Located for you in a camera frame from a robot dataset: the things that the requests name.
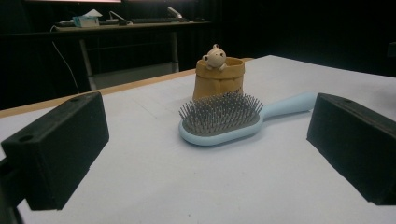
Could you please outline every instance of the black foam block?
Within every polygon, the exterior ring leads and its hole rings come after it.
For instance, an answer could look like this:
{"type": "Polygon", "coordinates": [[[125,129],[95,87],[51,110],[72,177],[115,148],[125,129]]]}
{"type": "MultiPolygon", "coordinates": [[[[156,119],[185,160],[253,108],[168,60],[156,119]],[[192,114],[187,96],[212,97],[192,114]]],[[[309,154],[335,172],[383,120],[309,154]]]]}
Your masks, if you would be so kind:
{"type": "Polygon", "coordinates": [[[2,142],[32,210],[62,209],[108,142],[102,95],[72,98],[2,142]]]}
{"type": "Polygon", "coordinates": [[[396,204],[395,121],[320,93],[307,140],[368,202],[396,204]]]}

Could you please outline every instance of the light blue hairbrush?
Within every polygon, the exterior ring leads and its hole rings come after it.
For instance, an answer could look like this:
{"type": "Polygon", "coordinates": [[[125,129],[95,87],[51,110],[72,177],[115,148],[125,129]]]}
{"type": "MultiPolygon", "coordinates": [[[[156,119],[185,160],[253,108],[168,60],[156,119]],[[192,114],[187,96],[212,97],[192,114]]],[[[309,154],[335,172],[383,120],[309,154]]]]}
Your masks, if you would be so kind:
{"type": "Polygon", "coordinates": [[[179,114],[181,137],[198,146],[214,146],[259,131],[263,120],[314,108],[317,94],[305,92],[262,105],[253,96],[227,93],[190,101],[179,114]]]}

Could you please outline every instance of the desk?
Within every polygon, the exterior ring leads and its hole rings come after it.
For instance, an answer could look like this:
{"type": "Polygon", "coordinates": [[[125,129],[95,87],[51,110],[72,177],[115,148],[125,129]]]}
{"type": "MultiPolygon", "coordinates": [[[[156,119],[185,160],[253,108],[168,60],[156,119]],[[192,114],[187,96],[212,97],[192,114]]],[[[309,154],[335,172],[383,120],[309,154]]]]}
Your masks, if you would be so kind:
{"type": "MultiPolygon", "coordinates": [[[[395,206],[367,203],[305,140],[311,113],[267,120],[257,134],[218,147],[186,143],[177,111],[191,99],[189,72],[104,95],[110,141],[62,211],[32,212],[22,202],[26,223],[395,222],[395,206]]],[[[265,104],[318,91],[390,119],[395,86],[393,77],[276,56],[246,62],[244,81],[265,104]]],[[[43,107],[1,118],[0,139],[51,109],[43,107]]]]}
{"type": "MultiPolygon", "coordinates": [[[[165,23],[147,23],[147,24],[131,24],[131,25],[104,25],[104,26],[95,26],[95,27],[87,27],[87,28],[79,28],[79,27],[56,27],[58,32],[98,32],[98,31],[114,31],[114,30],[124,30],[124,31],[135,31],[138,29],[145,28],[162,28],[162,27],[178,27],[185,25],[194,25],[196,23],[208,23],[208,22],[165,22],[165,23]]],[[[171,53],[172,53],[172,71],[178,72],[178,54],[177,54],[177,33],[172,31],[169,33],[169,41],[171,43],[171,53]]],[[[88,57],[87,48],[85,45],[85,40],[81,38],[79,40],[79,44],[81,47],[82,57],[84,59],[84,64],[87,72],[87,77],[90,82],[91,90],[96,90],[96,85],[93,81],[93,73],[91,69],[90,58],[88,57]]]]}

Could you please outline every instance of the hairbrush bristles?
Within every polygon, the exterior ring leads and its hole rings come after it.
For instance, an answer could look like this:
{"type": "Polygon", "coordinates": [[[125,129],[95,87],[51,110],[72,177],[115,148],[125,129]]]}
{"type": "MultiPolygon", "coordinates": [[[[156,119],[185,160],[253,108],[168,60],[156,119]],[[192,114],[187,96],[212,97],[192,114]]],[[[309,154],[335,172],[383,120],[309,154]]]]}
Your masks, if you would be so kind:
{"type": "Polygon", "coordinates": [[[262,103],[255,97],[231,92],[190,101],[179,114],[187,132],[211,136],[258,122],[261,110],[262,103]]]}

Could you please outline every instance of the small figurine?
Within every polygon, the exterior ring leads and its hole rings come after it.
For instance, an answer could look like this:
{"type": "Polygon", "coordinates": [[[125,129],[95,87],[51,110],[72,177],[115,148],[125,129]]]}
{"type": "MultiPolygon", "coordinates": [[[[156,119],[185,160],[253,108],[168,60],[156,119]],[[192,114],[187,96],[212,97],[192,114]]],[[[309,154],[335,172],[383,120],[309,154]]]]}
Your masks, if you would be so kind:
{"type": "Polygon", "coordinates": [[[213,68],[218,68],[222,71],[227,66],[225,63],[226,58],[224,50],[220,49],[218,44],[215,44],[213,45],[213,49],[202,57],[202,60],[206,63],[207,69],[212,70],[213,68]]]}

